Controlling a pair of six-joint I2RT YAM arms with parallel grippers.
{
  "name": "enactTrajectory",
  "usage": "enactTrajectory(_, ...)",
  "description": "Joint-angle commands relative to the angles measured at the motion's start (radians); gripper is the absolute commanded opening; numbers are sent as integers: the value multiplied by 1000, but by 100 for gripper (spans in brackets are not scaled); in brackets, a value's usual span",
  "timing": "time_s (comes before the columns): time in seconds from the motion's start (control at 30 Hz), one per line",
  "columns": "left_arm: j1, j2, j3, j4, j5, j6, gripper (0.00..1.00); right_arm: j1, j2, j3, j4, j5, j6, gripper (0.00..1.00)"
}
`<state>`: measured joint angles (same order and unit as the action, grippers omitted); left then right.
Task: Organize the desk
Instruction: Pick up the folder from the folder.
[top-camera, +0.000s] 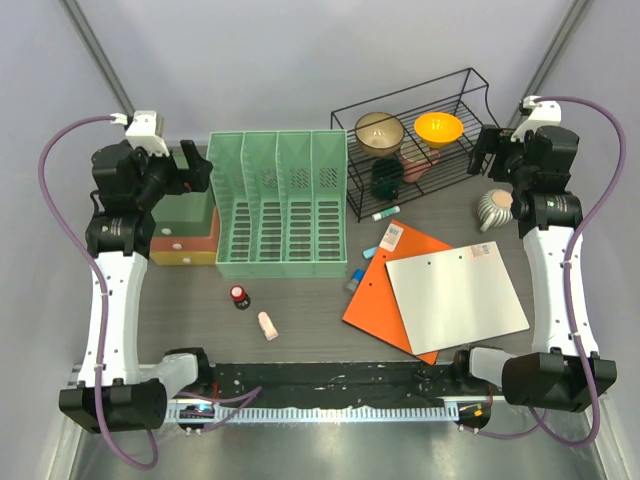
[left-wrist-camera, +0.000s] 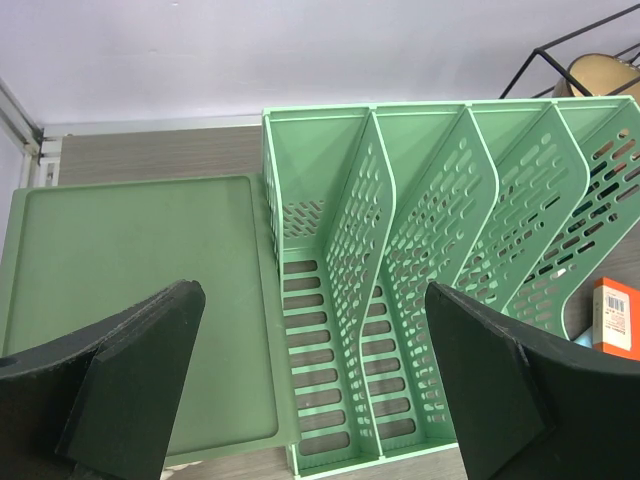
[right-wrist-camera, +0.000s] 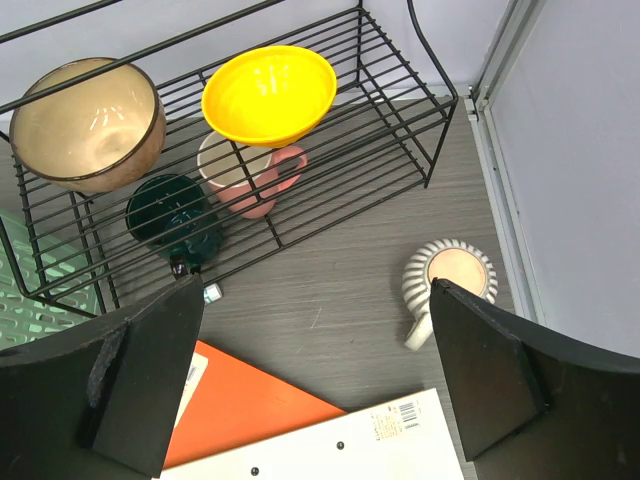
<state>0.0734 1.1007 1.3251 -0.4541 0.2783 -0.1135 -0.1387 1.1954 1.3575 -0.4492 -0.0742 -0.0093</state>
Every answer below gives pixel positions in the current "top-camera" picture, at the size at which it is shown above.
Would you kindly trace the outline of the orange folder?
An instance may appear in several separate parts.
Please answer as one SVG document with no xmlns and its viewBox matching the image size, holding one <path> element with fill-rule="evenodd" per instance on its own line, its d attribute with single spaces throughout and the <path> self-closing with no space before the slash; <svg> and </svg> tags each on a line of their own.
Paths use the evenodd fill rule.
<svg viewBox="0 0 640 480">
<path fill-rule="evenodd" d="M 436 238 L 392 220 L 365 271 L 342 320 L 412 355 L 409 339 L 386 271 L 386 263 L 450 250 Z"/>
</svg>

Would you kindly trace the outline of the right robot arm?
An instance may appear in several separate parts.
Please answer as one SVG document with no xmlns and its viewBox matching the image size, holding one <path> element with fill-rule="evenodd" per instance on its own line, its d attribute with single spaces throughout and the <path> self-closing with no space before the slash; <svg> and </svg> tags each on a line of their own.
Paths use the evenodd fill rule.
<svg viewBox="0 0 640 480">
<path fill-rule="evenodd" d="M 489 178 L 512 187 L 511 212 L 532 276 L 532 351 L 514 356 L 490 347 L 459 350 L 451 380 L 465 395 L 490 383 L 512 405 L 578 413 L 617 379 L 616 364 L 601 358 L 587 318 L 583 212 L 578 197 L 566 189 L 579 137 L 559 126 L 529 130 L 521 139 L 513 133 L 483 126 L 468 171 L 479 173 L 491 155 Z"/>
</svg>

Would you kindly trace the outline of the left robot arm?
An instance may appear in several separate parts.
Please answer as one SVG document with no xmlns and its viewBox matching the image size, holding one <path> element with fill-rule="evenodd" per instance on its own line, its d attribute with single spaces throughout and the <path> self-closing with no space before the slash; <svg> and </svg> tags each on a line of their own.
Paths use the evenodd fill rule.
<svg viewBox="0 0 640 480">
<path fill-rule="evenodd" d="M 167 351 L 141 369 L 137 333 L 141 287 L 156 227 L 154 207 L 167 195 L 205 193 L 212 165 L 195 143 L 180 143 L 186 165 L 172 154 L 151 154 L 128 141 L 106 146 L 91 159 L 94 212 L 85 232 L 93 264 L 92 305 L 85 359 L 76 384 L 60 392 L 62 413 L 90 433 L 155 430 L 169 399 L 181 390 L 205 397 L 213 385 L 200 347 Z"/>
</svg>

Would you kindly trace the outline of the white folder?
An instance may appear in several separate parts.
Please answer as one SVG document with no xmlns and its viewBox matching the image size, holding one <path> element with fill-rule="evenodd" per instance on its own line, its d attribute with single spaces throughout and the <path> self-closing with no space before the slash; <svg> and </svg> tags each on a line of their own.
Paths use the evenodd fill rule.
<svg viewBox="0 0 640 480">
<path fill-rule="evenodd" d="M 418 356 L 530 328 L 494 241 L 386 263 Z"/>
</svg>

